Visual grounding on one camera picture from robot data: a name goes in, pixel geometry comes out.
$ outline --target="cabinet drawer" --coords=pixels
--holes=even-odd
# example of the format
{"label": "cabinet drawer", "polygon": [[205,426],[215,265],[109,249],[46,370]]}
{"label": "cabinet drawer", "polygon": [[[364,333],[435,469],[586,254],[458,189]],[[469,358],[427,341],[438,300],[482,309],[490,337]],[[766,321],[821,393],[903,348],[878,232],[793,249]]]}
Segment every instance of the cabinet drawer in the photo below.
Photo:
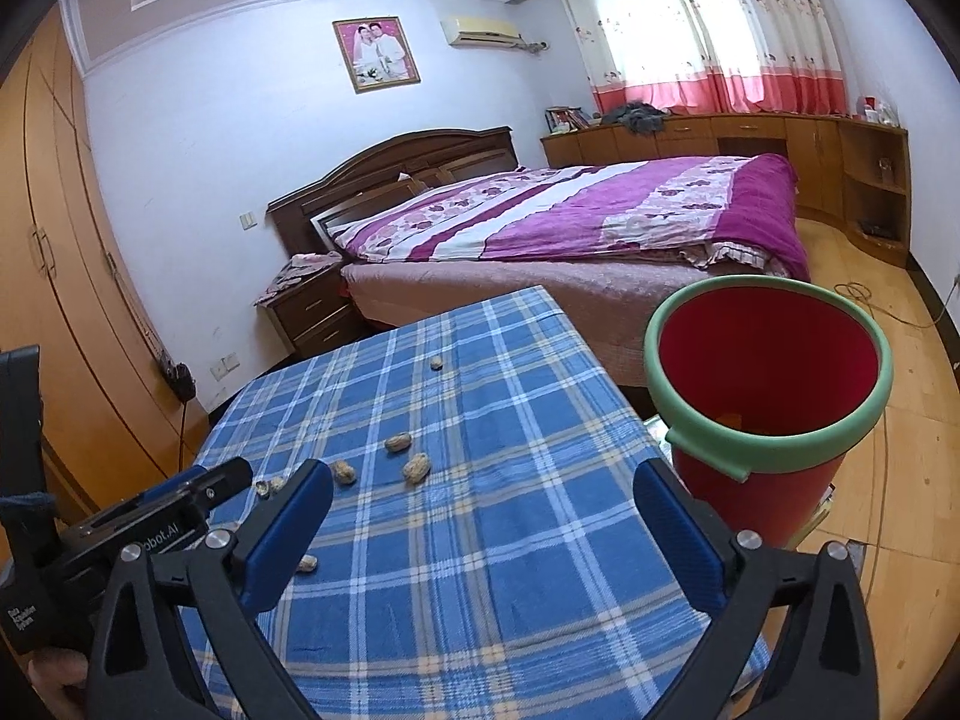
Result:
{"label": "cabinet drawer", "polygon": [[656,134],[658,140],[682,141],[690,138],[712,138],[710,119],[664,119],[664,129]]}
{"label": "cabinet drawer", "polygon": [[613,127],[584,129],[578,133],[584,165],[616,165],[620,161]]}
{"label": "cabinet drawer", "polygon": [[294,340],[294,347],[306,360],[360,341],[369,334],[363,319],[352,306],[347,305],[330,317],[328,322],[321,322],[298,336]]}
{"label": "cabinet drawer", "polygon": [[778,116],[715,116],[713,133],[718,138],[786,138],[784,120]]}
{"label": "cabinet drawer", "polygon": [[584,164],[584,157],[580,153],[580,138],[574,133],[541,138],[541,143],[544,144],[547,165],[554,170]]}
{"label": "cabinet drawer", "polygon": [[653,134],[637,135],[626,127],[615,127],[613,140],[621,162],[646,162],[659,157]]}
{"label": "cabinet drawer", "polygon": [[296,338],[349,305],[349,300],[339,293],[339,279],[339,271],[331,271],[274,306],[287,338]]}

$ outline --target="blue plaid tablecloth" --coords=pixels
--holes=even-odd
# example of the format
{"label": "blue plaid tablecloth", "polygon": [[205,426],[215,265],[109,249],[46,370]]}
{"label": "blue plaid tablecloth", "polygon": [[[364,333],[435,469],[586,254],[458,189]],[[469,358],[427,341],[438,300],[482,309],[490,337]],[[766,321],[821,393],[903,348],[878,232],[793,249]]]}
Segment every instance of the blue plaid tablecloth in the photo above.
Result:
{"label": "blue plaid tablecloth", "polygon": [[[389,455],[404,431],[409,453]],[[433,469],[410,487],[414,452]],[[311,544],[317,572],[258,618],[325,720],[642,717],[709,624],[632,501],[659,450],[543,288],[252,382],[199,462],[236,455],[256,479],[306,458],[357,470]],[[237,496],[213,521],[255,504]],[[218,704],[242,717],[186,622]],[[759,643],[741,682],[767,659]]]}

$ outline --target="human hand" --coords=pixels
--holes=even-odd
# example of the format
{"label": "human hand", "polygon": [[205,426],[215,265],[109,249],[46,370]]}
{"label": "human hand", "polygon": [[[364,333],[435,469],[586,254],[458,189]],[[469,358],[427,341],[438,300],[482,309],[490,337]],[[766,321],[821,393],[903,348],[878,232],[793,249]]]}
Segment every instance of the human hand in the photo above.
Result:
{"label": "human hand", "polygon": [[86,683],[86,658],[72,650],[45,647],[27,665],[27,675],[37,695],[56,720],[83,720],[83,707],[67,695],[66,688]]}

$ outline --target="red bucket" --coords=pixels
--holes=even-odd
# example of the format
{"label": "red bucket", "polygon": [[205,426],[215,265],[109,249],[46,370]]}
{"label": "red bucket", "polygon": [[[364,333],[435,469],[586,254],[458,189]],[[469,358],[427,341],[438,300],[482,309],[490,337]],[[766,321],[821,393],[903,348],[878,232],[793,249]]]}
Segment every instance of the red bucket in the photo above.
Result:
{"label": "red bucket", "polygon": [[889,346],[867,314],[769,276],[676,293],[651,321],[646,352],[683,483],[733,530],[774,546],[812,516],[892,384]]}

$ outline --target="power outlet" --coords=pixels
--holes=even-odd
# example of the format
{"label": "power outlet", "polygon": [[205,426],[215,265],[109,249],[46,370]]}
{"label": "power outlet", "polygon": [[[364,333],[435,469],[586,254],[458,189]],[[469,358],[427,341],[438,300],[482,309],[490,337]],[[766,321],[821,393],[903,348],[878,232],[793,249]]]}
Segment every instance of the power outlet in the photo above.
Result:
{"label": "power outlet", "polygon": [[210,375],[218,382],[228,373],[227,364],[223,360],[218,360],[216,365],[210,367]]}
{"label": "power outlet", "polygon": [[220,357],[216,365],[210,368],[210,375],[219,382],[226,377],[229,372],[237,370],[238,367],[240,367],[240,358],[237,357],[236,352],[230,352],[227,357]]}

